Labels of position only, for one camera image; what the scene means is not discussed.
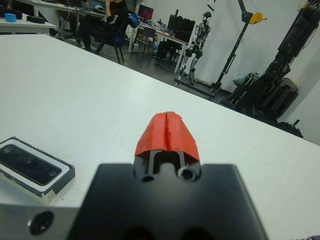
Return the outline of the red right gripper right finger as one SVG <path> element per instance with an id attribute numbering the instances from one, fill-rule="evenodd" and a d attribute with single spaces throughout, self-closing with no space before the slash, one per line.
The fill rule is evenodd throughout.
<path id="1" fill-rule="evenodd" d="M 197 180 L 201 164 L 196 141 L 182 117 L 173 111 L 166 113 L 166 145 L 168 152 L 178 155 L 178 177 L 183 181 Z"/>

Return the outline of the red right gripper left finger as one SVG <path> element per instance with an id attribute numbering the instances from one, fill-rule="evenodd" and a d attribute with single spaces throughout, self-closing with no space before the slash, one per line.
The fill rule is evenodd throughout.
<path id="1" fill-rule="evenodd" d="M 166 143 L 167 114 L 157 113 L 152 117 L 142 136 L 140 137 L 134 153 L 134 174 L 138 179 L 155 174 L 156 154 L 167 150 Z"/>

